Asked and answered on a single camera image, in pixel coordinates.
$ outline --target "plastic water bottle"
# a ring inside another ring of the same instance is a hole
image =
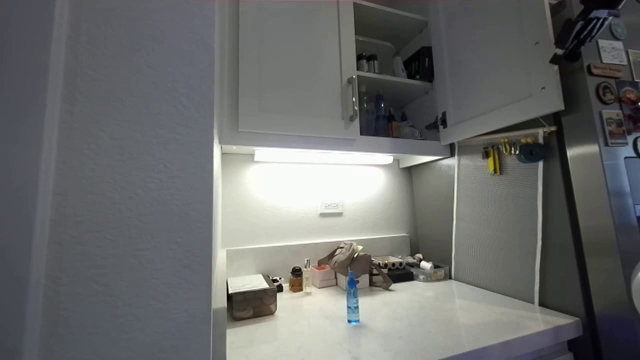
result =
[[[359,133],[371,136],[375,128],[375,101],[365,92],[365,86],[359,86]]]
[[[351,269],[347,269],[345,278],[345,323],[359,325],[357,280]]]

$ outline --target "white cabinet door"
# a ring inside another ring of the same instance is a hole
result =
[[[441,142],[563,107],[545,0],[432,0]]]
[[[338,2],[239,0],[239,131],[351,137]]]

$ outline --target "open cabinet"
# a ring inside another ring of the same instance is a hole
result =
[[[562,109],[545,0],[237,0],[236,50],[262,145],[428,153]]]

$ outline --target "under-cabinet light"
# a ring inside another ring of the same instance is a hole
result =
[[[285,148],[257,148],[256,161],[296,161],[296,163],[392,163],[389,153],[365,152],[319,152],[319,149],[285,149]]]

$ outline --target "wall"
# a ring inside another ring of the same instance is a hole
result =
[[[540,165],[501,156],[503,176],[489,176],[481,148],[458,145],[453,276],[535,302]]]
[[[408,173],[397,165],[256,163],[225,153],[222,237],[225,247],[409,234]],[[344,216],[319,216],[321,201]]]
[[[55,2],[0,2],[0,357],[22,357]]]
[[[207,357],[213,7],[72,0],[40,357]]]
[[[455,157],[409,168],[414,197],[412,249],[430,262],[452,266]]]
[[[276,273],[285,278],[289,276],[291,266],[301,266],[306,258],[315,263],[319,258],[335,249],[341,242],[354,242],[354,237],[229,247],[225,251],[225,273]],[[370,256],[412,253],[408,236],[356,237],[356,242]]]
[[[544,159],[544,218],[541,218],[541,263],[540,305],[581,317],[584,332],[573,339],[576,357],[595,357],[588,330],[585,289],[579,281],[577,236],[571,231],[570,205],[562,173],[562,145],[551,133],[545,142]]]

